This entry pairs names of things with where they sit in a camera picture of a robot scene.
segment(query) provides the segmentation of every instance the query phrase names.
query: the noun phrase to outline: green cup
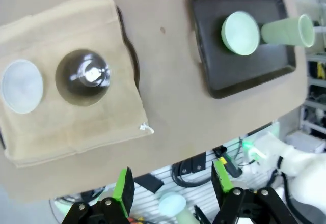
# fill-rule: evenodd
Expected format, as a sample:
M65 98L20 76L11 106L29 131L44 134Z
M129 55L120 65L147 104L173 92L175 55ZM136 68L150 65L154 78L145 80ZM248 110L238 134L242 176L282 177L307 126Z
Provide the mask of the green cup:
M306 14L265 24L261 36L271 44L311 47L315 43L314 25Z

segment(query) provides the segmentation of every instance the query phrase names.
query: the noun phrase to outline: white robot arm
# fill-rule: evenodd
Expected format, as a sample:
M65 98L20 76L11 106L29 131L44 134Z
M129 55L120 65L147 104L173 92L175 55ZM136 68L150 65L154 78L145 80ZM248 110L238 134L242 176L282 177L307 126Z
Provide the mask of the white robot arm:
M326 214L326 154L297 150L271 133L264 133L254 141L253 147L261 153L257 161L265 170L276 168L281 157L280 171L295 177L289 183L291 195L297 201L315 206Z

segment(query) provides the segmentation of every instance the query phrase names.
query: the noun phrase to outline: table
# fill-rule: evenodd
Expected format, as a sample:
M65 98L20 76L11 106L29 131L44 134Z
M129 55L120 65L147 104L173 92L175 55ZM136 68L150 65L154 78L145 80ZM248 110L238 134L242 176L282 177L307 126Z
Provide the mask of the table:
M0 0L0 24L64 1ZM140 60L141 97L155 133L25 169L0 154L0 183L10 197L29 201L90 190L115 182L126 166L137 176L221 145L303 103L303 48L295 48L295 72L215 100L204 83L187 0L115 2ZM296 16L295 0L285 4Z

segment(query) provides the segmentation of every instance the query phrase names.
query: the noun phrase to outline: cloth mat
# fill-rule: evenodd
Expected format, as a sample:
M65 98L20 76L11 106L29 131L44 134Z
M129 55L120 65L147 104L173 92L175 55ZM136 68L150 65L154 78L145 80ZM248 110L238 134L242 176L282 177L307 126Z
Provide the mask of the cloth mat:
M64 100L55 82L59 62L77 49L98 53L111 69L107 93L86 107ZM16 114L0 101L5 156L17 167L153 133L144 126L147 117L113 0L71 0L0 27L0 70L16 59L33 62L44 83L42 100L29 114Z

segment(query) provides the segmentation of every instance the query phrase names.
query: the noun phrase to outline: yellow label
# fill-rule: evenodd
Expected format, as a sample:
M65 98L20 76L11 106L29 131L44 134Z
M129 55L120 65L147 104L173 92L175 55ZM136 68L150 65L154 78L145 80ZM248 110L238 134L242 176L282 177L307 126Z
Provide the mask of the yellow label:
M222 164L227 164L227 162L226 162L226 160L225 160L224 157L221 157L221 158L220 158L220 161L222 162Z

